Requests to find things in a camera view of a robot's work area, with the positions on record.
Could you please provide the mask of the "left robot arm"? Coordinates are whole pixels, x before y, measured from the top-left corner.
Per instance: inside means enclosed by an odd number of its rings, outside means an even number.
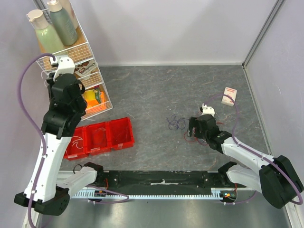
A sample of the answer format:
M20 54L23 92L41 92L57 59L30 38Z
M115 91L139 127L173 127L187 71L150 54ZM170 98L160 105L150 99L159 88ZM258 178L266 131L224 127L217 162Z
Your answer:
M59 216L67 208L70 198L82 188L99 187L104 182L104 169L92 162L64 181L57 182L64 153L71 142L76 126L85 115L85 87L71 74L47 79L49 110L38 132L42 135L38 160L26 189L15 195L14 203L33 208L43 215Z

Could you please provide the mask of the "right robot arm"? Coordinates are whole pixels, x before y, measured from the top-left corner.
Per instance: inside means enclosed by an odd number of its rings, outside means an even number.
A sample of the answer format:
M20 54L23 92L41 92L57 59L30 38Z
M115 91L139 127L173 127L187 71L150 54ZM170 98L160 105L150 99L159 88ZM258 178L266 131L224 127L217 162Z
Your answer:
M233 134L220 130L210 114L191 117L188 132L189 136L205 140L210 148L244 164L242 167L230 162L221 167L223 172L217 176L221 186L237 183L249 187L277 209L289 202L303 203L304 186L287 157L273 157L242 144Z

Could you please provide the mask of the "small white card box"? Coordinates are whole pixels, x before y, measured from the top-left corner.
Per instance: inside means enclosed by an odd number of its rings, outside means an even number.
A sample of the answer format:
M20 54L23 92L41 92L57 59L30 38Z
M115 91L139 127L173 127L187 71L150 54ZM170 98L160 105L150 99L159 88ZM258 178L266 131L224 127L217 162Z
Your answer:
M230 88L230 87L225 87L224 95L222 97L221 103L223 105L227 105L227 106L234 106L236 96L237 96L237 90L236 89L233 89L233 88Z

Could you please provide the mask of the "red bin right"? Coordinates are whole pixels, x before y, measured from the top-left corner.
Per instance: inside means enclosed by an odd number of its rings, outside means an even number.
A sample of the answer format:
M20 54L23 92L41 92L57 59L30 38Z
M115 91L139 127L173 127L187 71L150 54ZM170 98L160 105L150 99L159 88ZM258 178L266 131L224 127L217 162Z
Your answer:
M111 120L109 127L111 149L117 151L134 146L132 123L129 117Z

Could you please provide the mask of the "red bin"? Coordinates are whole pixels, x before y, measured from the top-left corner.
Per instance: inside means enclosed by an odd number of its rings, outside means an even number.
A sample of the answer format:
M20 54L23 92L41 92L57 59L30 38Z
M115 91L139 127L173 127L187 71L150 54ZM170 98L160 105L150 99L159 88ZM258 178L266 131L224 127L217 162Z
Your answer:
M85 127L86 152L93 156L111 151L109 127L107 122L95 123Z
M117 151L134 146L132 123L129 117L111 120L109 127L111 149Z

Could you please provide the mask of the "red bin middle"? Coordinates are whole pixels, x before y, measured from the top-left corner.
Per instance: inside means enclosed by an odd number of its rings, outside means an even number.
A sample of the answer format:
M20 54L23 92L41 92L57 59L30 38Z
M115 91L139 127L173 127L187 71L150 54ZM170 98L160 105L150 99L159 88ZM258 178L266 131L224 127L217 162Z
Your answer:
M93 156L111 151L109 127L107 122L95 123L85 127L86 152Z

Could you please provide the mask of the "orange snack packs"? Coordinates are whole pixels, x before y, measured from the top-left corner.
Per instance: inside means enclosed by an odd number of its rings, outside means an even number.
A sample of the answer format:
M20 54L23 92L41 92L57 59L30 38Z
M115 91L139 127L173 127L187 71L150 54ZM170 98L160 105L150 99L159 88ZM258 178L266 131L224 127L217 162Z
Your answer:
M103 91L99 89L86 90L83 98L87 102L87 113L98 113L106 110L106 97Z

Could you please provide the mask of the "chocolate cookie box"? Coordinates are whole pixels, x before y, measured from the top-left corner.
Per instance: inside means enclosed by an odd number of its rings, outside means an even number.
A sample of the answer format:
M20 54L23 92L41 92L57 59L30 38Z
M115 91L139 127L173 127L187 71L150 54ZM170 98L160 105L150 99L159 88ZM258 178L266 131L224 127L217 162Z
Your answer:
M83 77L91 74L91 72L94 71L96 68L97 68L97 63L95 60L92 59L76 65L74 70L74 75L77 77Z

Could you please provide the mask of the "dark green bottle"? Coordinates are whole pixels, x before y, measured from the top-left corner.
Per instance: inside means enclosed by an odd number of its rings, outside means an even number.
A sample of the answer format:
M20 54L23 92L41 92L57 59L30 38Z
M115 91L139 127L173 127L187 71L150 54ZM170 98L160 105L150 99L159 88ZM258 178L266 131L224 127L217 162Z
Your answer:
M78 36L68 12L58 0L49 0L47 5L51 22L63 45L73 45L77 41Z

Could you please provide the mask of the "light green bottle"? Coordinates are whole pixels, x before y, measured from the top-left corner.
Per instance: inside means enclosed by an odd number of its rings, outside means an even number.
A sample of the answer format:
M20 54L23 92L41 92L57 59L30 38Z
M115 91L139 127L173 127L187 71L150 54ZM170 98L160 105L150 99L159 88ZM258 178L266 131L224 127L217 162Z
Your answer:
M34 27L36 36L46 53L56 53L65 49L54 27L47 21L40 9L31 10L27 14L29 22Z

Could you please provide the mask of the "beige bottle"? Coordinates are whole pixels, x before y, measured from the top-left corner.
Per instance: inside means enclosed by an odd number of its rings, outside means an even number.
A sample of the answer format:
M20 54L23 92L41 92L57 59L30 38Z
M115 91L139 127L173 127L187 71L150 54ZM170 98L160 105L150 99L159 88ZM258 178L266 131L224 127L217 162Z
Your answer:
M73 7L71 5L70 0L59 0L60 4L62 5L62 7L68 12L72 23L74 25L74 28L77 29L78 28L78 20L76 18L75 12L73 10Z

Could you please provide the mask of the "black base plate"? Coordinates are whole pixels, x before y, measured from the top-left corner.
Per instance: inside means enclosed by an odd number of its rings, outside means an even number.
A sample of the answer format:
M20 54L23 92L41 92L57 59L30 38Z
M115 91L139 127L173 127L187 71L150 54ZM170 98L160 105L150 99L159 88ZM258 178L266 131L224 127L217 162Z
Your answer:
M235 188L222 174L208 171L104 171L93 185L126 195L210 194L212 188Z

